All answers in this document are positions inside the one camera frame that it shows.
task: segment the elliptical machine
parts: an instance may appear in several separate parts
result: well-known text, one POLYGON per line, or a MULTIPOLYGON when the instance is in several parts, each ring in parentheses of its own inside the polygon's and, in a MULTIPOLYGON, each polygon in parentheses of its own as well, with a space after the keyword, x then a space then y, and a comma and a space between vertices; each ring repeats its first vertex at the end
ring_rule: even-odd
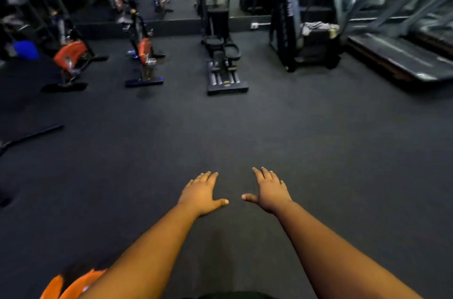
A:
POLYGON ((201 43, 211 57, 207 61, 207 94, 247 92, 248 84, 239 80, 233 63, 241 58, 241 51, 230 36, 230 0, 197 0, 197 4, 202 21, 201 43))

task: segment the person's right hand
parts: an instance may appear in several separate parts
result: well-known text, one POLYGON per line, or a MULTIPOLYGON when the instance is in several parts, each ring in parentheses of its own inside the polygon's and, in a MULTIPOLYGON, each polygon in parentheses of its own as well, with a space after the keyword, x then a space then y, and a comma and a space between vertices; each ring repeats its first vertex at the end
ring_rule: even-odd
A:
POLYGON ((243 194, 243 200, 255 203, 266 212, 272 214, 275 214, 276 210, 282 205, 292 201, 285 182, 280 181, 276 173, 268 171, 264 167, 261 168, 261 171, 257 168, 252 168, 252 170, 258 182, 258 196, 243 194))

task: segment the finger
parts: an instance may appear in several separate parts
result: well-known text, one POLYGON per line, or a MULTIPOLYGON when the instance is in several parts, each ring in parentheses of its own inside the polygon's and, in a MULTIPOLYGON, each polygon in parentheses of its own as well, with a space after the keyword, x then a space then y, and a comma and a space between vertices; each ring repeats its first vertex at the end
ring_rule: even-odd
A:
POLYGON ((249 201, 251 203, 258 203, 258 197, 255 194, 242 194, 242 200, 249 201))
POLYGON ((269 170, 267 170, 265 167, 261 167, 261 170, 266 180, 272 180, 272 175, 269 173, 269 170))
POLYGON ((253 170, 253 172, 255 173, 256 180, 257 180, 258 182, 264 180, 264 176, 263 176, 263 173, 262 173, 261 171, 259 171, 257 168, 252 168, 252 170, 253 170))
POLYGON ((219 176, 219 173, 211 174, 211 176, 209 176, 209 178, 207 179, 207 183, 214 187, 217 181, 217 176, 219 176))
POLYGON ((227 199, 219 199, 214 201, 214 208, 213 211, 217 210, 220 207, 228 205, 230 202, 227 199))
POLYGON ((200 182, 206 182, 209 175, 211 175, 210 171, 208 171, 207 173, 204 173, 203 176, 201 176, 201 178, 200 178, 200 182))
POLYGON ((280 182, 279 177, 277 176, 276 173, 274 173, 272 170, 269 171, 269 173, 270 173, 270 176, 272 176, 272 179, 273 179, 274 181, 280 182))
POLYGON ((199 176, 197 176, 194 180, 194 182, 198 182, 201 179, 201 176, 203 176, 203 173, 201 173, 199 176))

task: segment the orange object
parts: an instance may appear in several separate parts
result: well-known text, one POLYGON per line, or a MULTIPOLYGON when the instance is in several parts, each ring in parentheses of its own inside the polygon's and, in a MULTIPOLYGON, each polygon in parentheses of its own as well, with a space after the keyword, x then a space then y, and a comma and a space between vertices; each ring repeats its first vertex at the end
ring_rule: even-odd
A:
POLYGON ((49 282, 46 289, 39 299, 59 299, 61 288, 63 288, 63 278, 61 275, 55 276, 49 282))
POLYGON ((94 282, 101 277, 102 274, 105 273, 105 270, 94 270, 92 269, 90 272, 86 273, 85 275, 81 276, 77 280, 75 280, 66 291, 60 296, 59 299, 76 299, 79 295, 81 295, 88 287, 90 287, 94 282))
POLYGON ((78 40, 63 46, 54 56, 54 61, 63 70, 69 71, 68 60, 71 61, 72 67, 75 67, 80 57, 87 52, 87 46, 78 40))
POLYGON ((150 39, 143 38, 138 45, 138 49, 139 49, 140 62, 143 65, 146 65, 146 62, 148 61, 148 59, 150 57, 151 49, 152 49, 150 39))

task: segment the hand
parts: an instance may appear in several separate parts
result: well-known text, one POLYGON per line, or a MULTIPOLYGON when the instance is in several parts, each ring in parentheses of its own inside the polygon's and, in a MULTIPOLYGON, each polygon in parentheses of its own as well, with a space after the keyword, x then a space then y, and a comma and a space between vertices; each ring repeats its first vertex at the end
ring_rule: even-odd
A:
POLYGON ((227 199, 212 199, 212 191, 219 173, 201 173, 195 180, 190 180, 184 188, 178 204, 187 205, 197 216, 204 216, 218 208, 228 205, 227 199))
POLYGON ((282 205, 292 202, 286 184, 280 181, 277 174, 262 167, 261 171, 252 168, 258 181, 258 196, 243 194, 242 199, 257 204, 268 213, 275 214, 282 205))

